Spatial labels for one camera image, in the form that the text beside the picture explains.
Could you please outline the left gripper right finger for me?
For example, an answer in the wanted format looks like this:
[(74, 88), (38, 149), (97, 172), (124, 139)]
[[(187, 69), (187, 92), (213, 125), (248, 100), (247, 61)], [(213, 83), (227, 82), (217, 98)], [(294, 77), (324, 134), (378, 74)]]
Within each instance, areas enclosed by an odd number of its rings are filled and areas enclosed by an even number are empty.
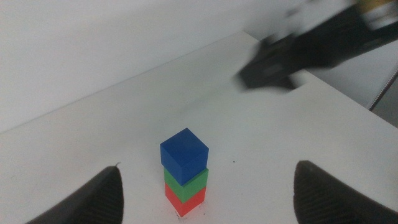
[(397, 223), (396, 211), (310, 161), (296, 165), (293, 201), (299, 223)]

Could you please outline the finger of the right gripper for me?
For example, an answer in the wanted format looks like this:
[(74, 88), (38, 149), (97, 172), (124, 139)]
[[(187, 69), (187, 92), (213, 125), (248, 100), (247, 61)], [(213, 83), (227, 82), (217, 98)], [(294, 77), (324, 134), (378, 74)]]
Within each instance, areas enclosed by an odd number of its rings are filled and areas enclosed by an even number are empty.
[(277, 87), (286, 90), (297, 88), (291, 74), (297, 71), (286, 54), (257, 54), (237, 74), (238, 80), (245, 89)]

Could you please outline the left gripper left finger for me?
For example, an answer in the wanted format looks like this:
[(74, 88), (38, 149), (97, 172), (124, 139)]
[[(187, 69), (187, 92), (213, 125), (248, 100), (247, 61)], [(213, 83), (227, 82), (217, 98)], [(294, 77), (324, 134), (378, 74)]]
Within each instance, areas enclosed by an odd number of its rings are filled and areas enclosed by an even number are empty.
[(108, 166), (30, 223), (121, 224), (123, 215), (124, 195), (121, 173), (118, 167)]

